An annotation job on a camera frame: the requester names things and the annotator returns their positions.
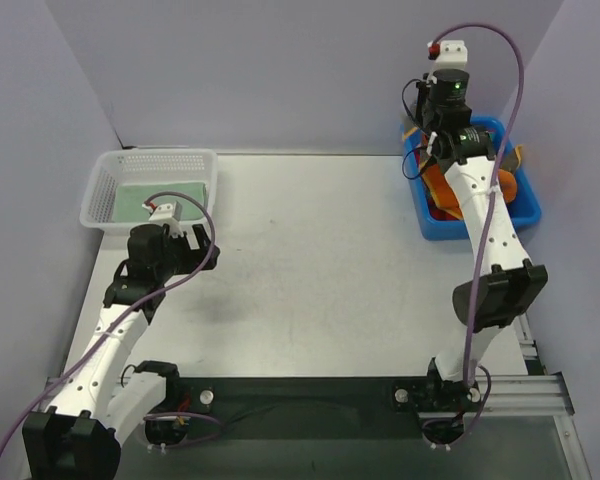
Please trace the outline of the green panda towel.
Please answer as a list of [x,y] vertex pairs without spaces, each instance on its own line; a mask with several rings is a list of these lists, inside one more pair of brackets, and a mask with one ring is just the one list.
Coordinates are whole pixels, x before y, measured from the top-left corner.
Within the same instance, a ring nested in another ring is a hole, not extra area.
[[[207,189],[203,182],[185,182],[171,184],[121,185],[116,190],[111,221],[113,223],[145,223],[149,213],[142,207],[144,201],[159,192],[176,191],[195,199],[207,206]],[[163,196],[153,200],[155,205],[177,201],[181,207],[181,219],[194,221],[203,218],[202,212],[187,200],[180,197]]]

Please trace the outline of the orange towel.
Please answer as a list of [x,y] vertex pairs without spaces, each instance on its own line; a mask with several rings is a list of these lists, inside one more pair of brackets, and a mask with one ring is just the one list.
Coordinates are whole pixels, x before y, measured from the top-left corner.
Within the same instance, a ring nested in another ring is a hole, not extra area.
[[435,206],[455,218],[484,216],[490,204],[502,209],[517,195],[514,175],[500,169],[492,138],[484,128],[423,134],[412,149],[417,151],[424,164],[409,178],[422,178]]

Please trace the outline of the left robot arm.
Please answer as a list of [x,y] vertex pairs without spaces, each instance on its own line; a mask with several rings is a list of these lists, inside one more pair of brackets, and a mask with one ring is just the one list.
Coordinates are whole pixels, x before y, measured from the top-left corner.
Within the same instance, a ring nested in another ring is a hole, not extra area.
[[180,376],[173,363],[143,361],[123,391],[115,389],[167,291],[217,264],[214,228],[197,224],[192,230],[195,248],[185,233],[168,225],[143,224],[131,230],[128,257],[105,291],[86,351],[51,386],[48,406],[24,420],[32,478],[114,478],[122,447],[137,424],[157,407],[175,406]]

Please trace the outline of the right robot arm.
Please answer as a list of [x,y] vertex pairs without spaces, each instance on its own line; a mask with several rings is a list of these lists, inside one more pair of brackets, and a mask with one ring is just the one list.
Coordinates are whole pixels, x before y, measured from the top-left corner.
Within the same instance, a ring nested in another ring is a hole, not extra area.
[[473,124],[468,83],[461,69],[430,73],[418,85],[417,119],[426,153],[458,202],[474,255],[471,280],[452,293],[462,327],[433,364],[441,380],[471,387],[491,342],[526,312],[548,273],[518,238],[499,179],[504,146]]

